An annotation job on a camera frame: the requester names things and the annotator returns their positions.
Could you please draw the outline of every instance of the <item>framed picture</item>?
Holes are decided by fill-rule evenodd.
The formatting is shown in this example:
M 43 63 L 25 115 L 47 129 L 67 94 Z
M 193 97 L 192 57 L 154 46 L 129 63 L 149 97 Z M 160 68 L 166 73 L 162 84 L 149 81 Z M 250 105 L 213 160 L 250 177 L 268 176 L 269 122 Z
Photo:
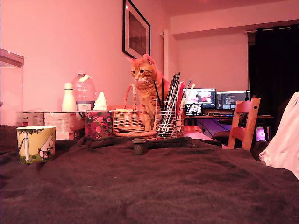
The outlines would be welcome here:
M 122 51 L 132 58 L 150 55 L 150 24 L 131 0 L 123 0 Z

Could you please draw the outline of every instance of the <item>ceiling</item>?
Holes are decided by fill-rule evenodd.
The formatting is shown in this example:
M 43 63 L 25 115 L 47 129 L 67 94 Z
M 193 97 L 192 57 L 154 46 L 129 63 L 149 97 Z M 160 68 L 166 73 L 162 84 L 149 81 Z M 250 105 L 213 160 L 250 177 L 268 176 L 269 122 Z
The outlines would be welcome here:
M 243 7 L 284 0 L 161 0 L 170 16 Z

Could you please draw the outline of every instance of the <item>keyboard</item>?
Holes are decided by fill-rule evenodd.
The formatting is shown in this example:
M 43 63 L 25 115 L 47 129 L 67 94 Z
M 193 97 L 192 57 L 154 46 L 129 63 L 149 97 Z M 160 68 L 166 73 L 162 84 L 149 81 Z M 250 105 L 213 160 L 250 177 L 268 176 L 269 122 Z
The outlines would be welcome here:
M 214 114 L 214 117 L 233 117 L 233 114 Z

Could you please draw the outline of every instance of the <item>monitor screen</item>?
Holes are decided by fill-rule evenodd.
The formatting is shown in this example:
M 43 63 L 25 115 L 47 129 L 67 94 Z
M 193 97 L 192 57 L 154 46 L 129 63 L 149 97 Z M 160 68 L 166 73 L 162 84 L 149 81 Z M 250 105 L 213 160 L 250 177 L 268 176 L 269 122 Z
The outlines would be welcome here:
M 198 103 L 186 103 L 185 104 L 186 115 L 202 115 L 201 105 Z
M 189 95 L 190 88 L 184 88 L 186 97 Z M 186 103 L 199 104 L 203 109 L 216 108 L 216 89 L 194 88 L 186 100 Z
M 250 99 L 250 90 L 217 92 L 217 109 L 235 109 L 236 102 L 246 97 Z

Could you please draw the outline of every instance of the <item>floral tissue box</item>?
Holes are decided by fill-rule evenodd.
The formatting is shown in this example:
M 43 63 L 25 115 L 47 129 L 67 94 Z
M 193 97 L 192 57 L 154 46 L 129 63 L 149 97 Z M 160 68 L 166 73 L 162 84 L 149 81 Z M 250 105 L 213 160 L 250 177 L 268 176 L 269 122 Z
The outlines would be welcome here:
M 85 136 L 100 139 L 113 136 L 112 111 L 86 111 Z

